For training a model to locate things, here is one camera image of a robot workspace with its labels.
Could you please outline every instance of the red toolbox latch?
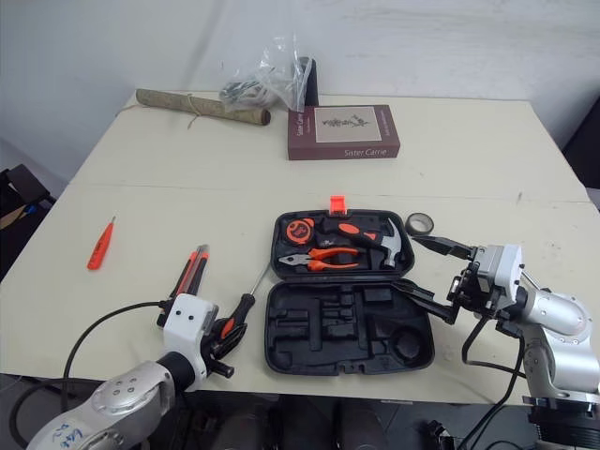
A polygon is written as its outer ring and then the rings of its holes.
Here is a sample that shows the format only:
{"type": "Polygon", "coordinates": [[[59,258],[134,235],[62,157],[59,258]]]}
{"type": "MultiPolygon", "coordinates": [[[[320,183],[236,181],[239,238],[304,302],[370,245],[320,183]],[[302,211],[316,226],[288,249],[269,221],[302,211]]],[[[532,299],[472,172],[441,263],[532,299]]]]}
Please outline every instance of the red toolbox latch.
{"type": "Polygon", "coordinates": [[[329,203],[329,215],[346,216],[346,197],[343,195],[332,195],[329,203]]]}

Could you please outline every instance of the book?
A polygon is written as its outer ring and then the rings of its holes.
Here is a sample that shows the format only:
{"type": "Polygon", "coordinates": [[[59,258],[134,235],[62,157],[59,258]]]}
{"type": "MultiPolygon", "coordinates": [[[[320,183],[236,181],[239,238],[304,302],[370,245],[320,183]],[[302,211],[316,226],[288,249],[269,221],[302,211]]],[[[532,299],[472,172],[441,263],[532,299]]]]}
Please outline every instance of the book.
{"type": "Polygon", "coordinates": [[[289,159],[395,158],[399,149],[388,105],[306,106],[288,114],[289,159]]]}

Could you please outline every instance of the orange tape measure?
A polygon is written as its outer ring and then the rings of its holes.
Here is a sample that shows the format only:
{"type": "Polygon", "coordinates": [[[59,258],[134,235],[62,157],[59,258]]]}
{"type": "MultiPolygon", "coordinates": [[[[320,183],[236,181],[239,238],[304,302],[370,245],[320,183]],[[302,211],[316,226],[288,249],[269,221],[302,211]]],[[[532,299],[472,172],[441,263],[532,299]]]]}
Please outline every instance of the orange tape measure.
{"type": "Polygon", "coordinates": [[[298,218],[288,223],[285,235],[295,246],[303,246],[314,234],[315,221],[312,218],[298,218]]]}

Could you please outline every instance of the metal rod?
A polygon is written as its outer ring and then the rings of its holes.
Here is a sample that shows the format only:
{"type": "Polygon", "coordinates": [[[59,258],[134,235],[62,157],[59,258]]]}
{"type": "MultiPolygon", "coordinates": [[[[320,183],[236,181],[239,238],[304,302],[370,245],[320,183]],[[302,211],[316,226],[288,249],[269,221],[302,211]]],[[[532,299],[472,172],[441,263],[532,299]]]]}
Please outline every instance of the metal rod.
{"type": "Polygon", "coordinates": [[[529,274],[525,271],[521,272],[521,275],[525,277],[525,279],[529,282],[529,284],[531,284],[532,286],[534,286],[535,289],[537,289],[538,291],[541,289],[539,287],[539,285],[533,280],[533,278],[531,278],[529,276],[529,274]]]}
{"type": "Polygon", "coordinates": [[[259,277],[256,280],[256,283],[254,283],[254,286],[252,287],[252,290],[250,291],[250,295],[254,295],[254,292],[256,291],[256,288],[258,288],[259,284],[261,284],[261,281],[263,281],[263,278],[266,275],[267,271],[269,270],[269,267],[271,267],[271,262],[270,261],[266,264],[266,266],[262,270],[261,274],[259,275],[259,277]]]}

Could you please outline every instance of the cardboard tube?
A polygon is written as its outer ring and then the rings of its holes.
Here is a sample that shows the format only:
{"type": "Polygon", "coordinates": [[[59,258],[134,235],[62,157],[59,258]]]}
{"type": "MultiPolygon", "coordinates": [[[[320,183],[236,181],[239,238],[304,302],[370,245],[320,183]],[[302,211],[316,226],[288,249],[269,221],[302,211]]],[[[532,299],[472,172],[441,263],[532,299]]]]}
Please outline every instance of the cardboard tube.
{"type": "Polygon", "coordinates": [[[167,110],[181,111],[183,113],[210,115],[254,125],[267,125],[271,122],[271,113],[268,110],[255,109],[227,112],[223,107],[223,103],[208,98],[171,94],[148,89],[136,89],[135,98],[145,106],[166,108],[167,110]]]}

